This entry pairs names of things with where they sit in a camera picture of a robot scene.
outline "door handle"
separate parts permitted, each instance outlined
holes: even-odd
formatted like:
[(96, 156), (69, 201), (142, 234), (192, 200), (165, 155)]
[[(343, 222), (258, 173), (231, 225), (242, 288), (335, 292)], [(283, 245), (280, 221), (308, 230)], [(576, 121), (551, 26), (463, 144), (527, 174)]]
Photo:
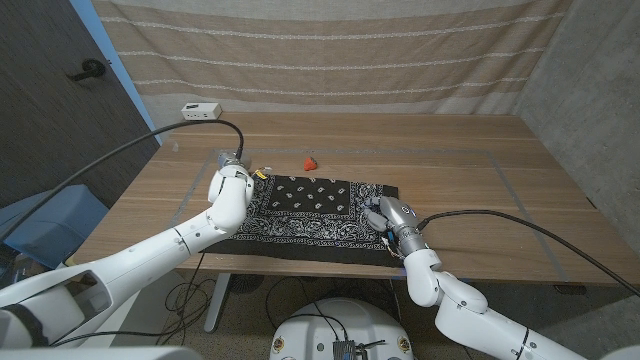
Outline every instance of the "door handle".
[(90, 77), (100, 77), (107, 72), (104, 64), (96, 59), (86, 59), (83, 61), (82, 70), (84, 70), (84, 72), (76, 75), (67, 75), (67, 77), (73, 81), (80, 81)]

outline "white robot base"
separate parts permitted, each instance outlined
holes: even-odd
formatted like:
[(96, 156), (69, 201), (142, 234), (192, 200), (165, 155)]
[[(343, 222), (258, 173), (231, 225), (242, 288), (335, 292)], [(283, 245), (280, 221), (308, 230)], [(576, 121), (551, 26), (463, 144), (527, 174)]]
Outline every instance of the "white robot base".
[[(317, 302), (325, 316), (340, 321), (346, 330), (348, 340), (361, 344), (371, 344), (381, 340), (383, 343), (366, 348), (364, 356), (342, 355), (343, 349), (349, 348), (345, 342), (345, 332), (342, 326), (332, 319), (325, 320), (320, 316), (303, 316), (302, 314), (318, 315), (314, 304), (309, 304), (296, 311), (291, 318), (283, 322), (276, 330), (271, 343), (271, 360), (295, 359), (326, 359), (333, 360), (336, 356), (342, 359), (393, 359), (413, 360), (413, 352), (406, 331), (384, 311), (363, 301), (347, 298), (331, 298)], [(329, 321), (338, 334), (340, 342), (327, 323)]]

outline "beige curtain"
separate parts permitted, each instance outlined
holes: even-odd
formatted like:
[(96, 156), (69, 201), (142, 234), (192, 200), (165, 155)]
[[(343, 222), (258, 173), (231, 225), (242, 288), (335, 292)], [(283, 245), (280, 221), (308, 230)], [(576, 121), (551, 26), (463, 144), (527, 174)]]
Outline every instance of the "beige curtain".
[(93, 1), (156, 125), (225, 111), (508, 113), (570, 1)]

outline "table leg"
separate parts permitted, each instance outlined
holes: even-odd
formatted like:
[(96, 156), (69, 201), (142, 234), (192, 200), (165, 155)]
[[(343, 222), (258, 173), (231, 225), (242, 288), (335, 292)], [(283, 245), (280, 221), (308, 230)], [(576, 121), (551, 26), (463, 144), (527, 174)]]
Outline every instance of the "table leg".
[(224, 302), (227, 298), (230, 279), (231, 274), (229, 273), (218, 274), (216, 286), (213, 288), (211, 303), (209, 304), (209, 311), (207, 312), (207, 319), (204, 322), (204, 331), (208, 333), (212, 333), (218, 328), (218, 323), (222, 316), (222, 308), (224, 307)]

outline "paisley pattern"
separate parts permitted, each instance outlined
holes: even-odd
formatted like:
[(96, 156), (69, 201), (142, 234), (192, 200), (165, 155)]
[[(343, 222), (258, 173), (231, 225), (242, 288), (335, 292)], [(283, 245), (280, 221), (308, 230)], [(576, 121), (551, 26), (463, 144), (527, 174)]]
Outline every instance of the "paisley pattern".
[[(231, 239), (385, 251), (361, 206), (368, 197), (384, 195), (383, 188), (293, 176), (257, 179), (247, 218)], [(314, 199), (307, 191), (323, 196)]]

